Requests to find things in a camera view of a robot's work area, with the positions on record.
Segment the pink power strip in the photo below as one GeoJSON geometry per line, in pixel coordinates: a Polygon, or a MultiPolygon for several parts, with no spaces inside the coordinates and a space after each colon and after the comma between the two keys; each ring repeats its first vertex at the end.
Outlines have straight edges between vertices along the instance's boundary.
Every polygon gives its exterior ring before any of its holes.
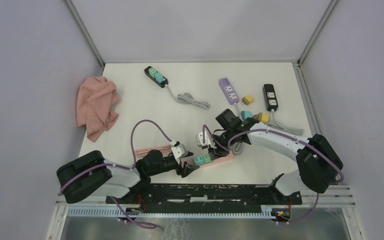
{"type": "MultiPolygon", "coordinates": [[[[194,158],[195,157],[188,157],[186,159],[182,159],[182,162],[187,162],[188,164],[194,165],[194,158]]],[[[205,168],[205,167],[220,164],[223,162],[228,162],[228,161],[232,160],[233,158],[234,158],[233,153],[229,152],[229,154],[227,156],[221,156],[221,157],[212,159],[212,162],[210,162],[210,163],[200,165],[200,168],[205,168]]]]}

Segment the green charger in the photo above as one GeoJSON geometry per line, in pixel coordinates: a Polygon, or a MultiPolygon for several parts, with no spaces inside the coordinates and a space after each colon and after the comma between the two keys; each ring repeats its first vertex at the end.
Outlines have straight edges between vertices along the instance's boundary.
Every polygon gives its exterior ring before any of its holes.
{"type": "Polygon", "coordinates": [[[210,154],[205,154],[202,157],[204,160],[204,164],[208,164],[208,163],[211,163],[213,161],[212,156],[210,154]]]}

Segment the teal usb charger plug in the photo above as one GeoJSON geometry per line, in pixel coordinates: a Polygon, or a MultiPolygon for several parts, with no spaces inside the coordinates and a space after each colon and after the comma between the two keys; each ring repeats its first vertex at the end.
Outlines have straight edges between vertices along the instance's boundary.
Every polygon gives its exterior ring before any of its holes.
{"type": "Polygon", "coordinates": [[[251,113],[251,111],[243,110],[240,112],[240,116],[241,116],[242,120],[245,120],[247,118],[252,118],[253,114],[251,113]]]}

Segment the yellow usb charger plug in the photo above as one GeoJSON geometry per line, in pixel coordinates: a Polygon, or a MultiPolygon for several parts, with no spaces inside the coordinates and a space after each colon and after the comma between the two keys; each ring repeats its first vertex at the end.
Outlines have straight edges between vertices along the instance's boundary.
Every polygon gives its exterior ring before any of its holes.
{"type": "Polygon", "coordinates": [[[254,102],[254,98],[252,95],[248,94],[248,95],[245,95],[242,99],[241,99],[241,102],[245,105],[245,106],[248,106],[250,104],[252,104],[254,102]]]}

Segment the purple power strip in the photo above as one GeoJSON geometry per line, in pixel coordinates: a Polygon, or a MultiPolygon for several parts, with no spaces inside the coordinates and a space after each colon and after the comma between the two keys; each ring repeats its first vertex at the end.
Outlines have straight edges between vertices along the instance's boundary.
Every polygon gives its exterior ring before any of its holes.
{"type": "Polygon", "coordinates": [[[239,102],[240,98],[227,77],[220,78],[218,85],[230,105],[236,105],[239,102]]]}

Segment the black power strip white sockets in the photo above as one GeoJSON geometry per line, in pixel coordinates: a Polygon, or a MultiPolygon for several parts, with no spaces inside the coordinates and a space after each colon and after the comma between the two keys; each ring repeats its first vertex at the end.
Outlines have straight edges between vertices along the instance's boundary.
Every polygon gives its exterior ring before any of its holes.
{"type": "Polygon", "coordinates": [[[273,84],[264,84],[262,87],[266,110],[275,112],[278,107],[277,95],[273,84]]]}

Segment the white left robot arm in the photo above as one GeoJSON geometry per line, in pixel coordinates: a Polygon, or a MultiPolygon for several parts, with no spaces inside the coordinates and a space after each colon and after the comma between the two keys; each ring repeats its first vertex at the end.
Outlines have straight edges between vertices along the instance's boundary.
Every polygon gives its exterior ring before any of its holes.
{"type": "Polygon", "coordinates": [[[185,178],[199,166],[182,162],[193,153],[177,146],[168,155],[152,149],[139,159],[134,167],[124,166],[105,158],[99,150],[89,152],[56,171],[60,194],[68,204],[89,197],[112,196],[129,204],[136,200],[135,187],[148,184],[151,177],[174,170],[185,178]]]}

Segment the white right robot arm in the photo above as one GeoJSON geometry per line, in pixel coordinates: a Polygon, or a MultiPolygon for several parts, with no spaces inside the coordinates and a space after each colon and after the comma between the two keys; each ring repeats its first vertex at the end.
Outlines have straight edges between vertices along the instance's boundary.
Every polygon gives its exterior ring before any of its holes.
{"type": "Polygon", "coordinates": [[[290,195],[303,190],[323,194],[330,185],[345,179],[344,165],[323,135],[293,135],[252,117],[242,120],[230,109],[225,109],[215,120],[222,127],[220,135],[211,133],[203,125],[197,136],[197,143],[202,149],[208,149],[213,160],[227,156],[234,144],[245,143],[267,148],[295,161],[297,170],[282,173],[271,184],[268,196],[275,204],[282,204],[290,195]]]}

